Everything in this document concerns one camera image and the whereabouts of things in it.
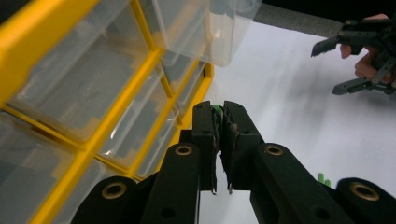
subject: bolt hole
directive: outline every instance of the bolt hole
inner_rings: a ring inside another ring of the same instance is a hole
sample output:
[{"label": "bolt hole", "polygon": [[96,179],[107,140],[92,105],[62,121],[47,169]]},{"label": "bolt hole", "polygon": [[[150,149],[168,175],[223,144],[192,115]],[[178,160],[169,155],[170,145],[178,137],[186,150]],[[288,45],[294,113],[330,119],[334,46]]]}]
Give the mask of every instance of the bolt hole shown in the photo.
[{"label": "bolt hole", "polygon": [[190,147],[178,147],[177,149],[175,149],[175,152],[176,152],[177,155],[187,156],[187,155],[192,153],[192,148],[190,148]]},{"label": "bolt hole", "polygon": [[108,184],[102,190],[102,196],[106,199],[119,198],[126,191],[126,185],[122,182]]},{"label": "bolt hole", "polygon": [[283,154],[283,150],[281,148],[278,147],[267,147],[265,149],[265,152],[274,155],[274,156],[280,156]]},{"label": "bolt hole", "polygon": [[377,201],[379,199],[379,195],[374,189],[361,183],[352,183],[351,190],[353,193],[363,198],[364,200]]},{"label": "bolt hole", "polygon": [[324,220],[330,219],[330,213],[328,211],[326,211],[326,209],[324,209],[324,208],[317,207],[317,208],[315,208],[314,213],[320,219],[324,219]]},{"label": "bolt hole", "polygon": [[161,216],[165,218],[172,218],[176,216],[176,211],[171,207],[165,207],[163,210],[161,210]]}]

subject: storage drawer cabinet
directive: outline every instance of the storage drawer cabinet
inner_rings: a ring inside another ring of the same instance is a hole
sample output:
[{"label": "storage drawer cabinet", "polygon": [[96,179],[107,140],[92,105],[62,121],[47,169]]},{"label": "storage drawer cabinet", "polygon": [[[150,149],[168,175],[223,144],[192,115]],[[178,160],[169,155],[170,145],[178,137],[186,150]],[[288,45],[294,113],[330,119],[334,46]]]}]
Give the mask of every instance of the storage drawer cabinet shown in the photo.
[{"label": "storage drawer cabinet", "polygon": [[26,223],[74,158],[73,151],[0,113],[0,223]]},{"label": "storage drawer cabinet", "polygon": [[8,104],[86,140],[148,55],[129,1],[102,0],[33,68]]},{"label": "storage drawer cabinet", "polygon": [[30,1],[0,24],[0,223],[69,223],[99,181],[159,169],[259,1],[217,2]]}]

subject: green object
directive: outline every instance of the green object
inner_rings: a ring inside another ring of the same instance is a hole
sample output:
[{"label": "green object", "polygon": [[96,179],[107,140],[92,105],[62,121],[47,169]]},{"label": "green object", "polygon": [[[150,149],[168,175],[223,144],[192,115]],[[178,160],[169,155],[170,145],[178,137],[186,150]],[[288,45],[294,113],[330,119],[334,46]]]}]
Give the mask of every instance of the green object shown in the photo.
[{"label": "green object", "polygon": [[324,184],[324,174],[318,173],[318,182]]},{"label": "green object", "polygon": [[331,187],[332,186],[332,181],[330,181],[329,179],[325,179],[323,173],[318,173],[318,182],[320,184],[326,185],[327,187]]},{"label": "green object", "polygon": [[330,180],[325,180],[324,181],[324,185],[326,185],[327,187],[331,187],[332,186],[332,182]]}]

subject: brass grommet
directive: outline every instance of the brass grommet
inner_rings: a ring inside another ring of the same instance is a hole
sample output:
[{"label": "brass grommet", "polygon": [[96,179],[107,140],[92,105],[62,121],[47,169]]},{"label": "brass grommet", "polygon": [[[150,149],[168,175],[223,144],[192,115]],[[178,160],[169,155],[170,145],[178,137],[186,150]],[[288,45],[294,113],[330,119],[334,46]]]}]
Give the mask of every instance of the brass grommet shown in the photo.
[{"label": "brass grommet", "polygon": [[265,152],[273,156],[281,156],[283,154],[283,149],[279,147],[269,146],[265,148]]},{"label": "brass grommet", "polygon": [[122,182],[115,182],[108,184],[102,190],[102,196],[106,199],[116,199],[119,198],[126,191],[126,185]]},{"label": "brass grommet", "polygon": [[354,194],[367,201],[374,202],[379,200],[379,194],[374,189],[362,183],[354,182],[350,185],[350,189]]},{"label": "brass grommet", "polygon": [[177,155],[187,156],[187,155],[192,153],[192,148],[191,147],[186,147],[186,146],[181,146],[181,147],[177,147],[175,149],[175,152],[176,152]]}]

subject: plastic drawer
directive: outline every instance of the plastic drawer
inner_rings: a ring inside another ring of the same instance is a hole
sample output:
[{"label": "plastic drawer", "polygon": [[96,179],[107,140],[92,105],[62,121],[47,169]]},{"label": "plastic drawer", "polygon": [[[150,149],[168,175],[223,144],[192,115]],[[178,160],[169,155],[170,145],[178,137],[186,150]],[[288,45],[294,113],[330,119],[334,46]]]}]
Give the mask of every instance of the plastic drawer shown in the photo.
[{"label": "plastic drawer", "polygon": [[195,60],[186,56],[178,57],[177,61],[170,66],[163,63],[163,71],[170,84],[172,92],[177,92],[184,77],[189,73],[190,68]]},{"label": "plastic drawer", "polygon": [[174,111],[171,111],[169,113],[169,116],[161,128],[157,139],[151,145],[146,158],[143,159],[142,164],[140,164],[140,167],[136,172],[138,176],[146,178],[155,173],[156,168],[160,164],[160,161],[168,148],[171,138],[177,130],[177,116],[178,112],[175,113]]},{"label": "plastic drawer", "polygon": [[186,114],[187,109],[192,100],[192,97],[194,96],[194,93],[196,93],[196,91],[198,90],[200,84],[204,79],[204,74],[203,74],[204,67],[205,67],[205,63],[203,62],[198,63],[197,67],[193,71],[193,74],[189,82],[187,83],[183,92],[180,94],[180,96],[177,99],[177,106],[181,116],[184,116]]},{"label": "plastic drawer", "polygon": [[163,70],[159,69],[153,70],[140,92],[126,108],[99,151],[100,156],[123,167],[128,167],[134,162],[136,154],[167,103],[167,96],[161,84]]},{"label": "plastic drawer", "polygon": [[149,54],[128,0],[102,0],[32,70],[8,103],[88,139]]},{"label": "plastic drawer", "polygon": [[27,223],[74,154],[0,113],[0,222]]},{"label": "plastic drawer", "polygon": [[118,175],[117,172],[108,169],[100,161],[93,160],[53,223],[71,223],[79,205],[88,196],[93,187],[100,181],[114,175]]},{"label": "plastic drawer", "polygon": [[261,0],[152,0],[161,47],[219,66],[239,47]]},{"label": "plastic drawer", "polygon": [[[151,32],[151,37],[157,46],[163,46],[162,35],[160,30],[160,25],[157,21],[157,16],[155,14],[154,5],[152,0],[139,0],[140,6],[142,7],[143,14],[145,15],[146,23],[148,24],[149,31]],[[166,51],[161,57],[161,62],[164,66],[172,66],[176,63],[176,60],[180,56],[179,53],[172,52],[170,50]]]}]

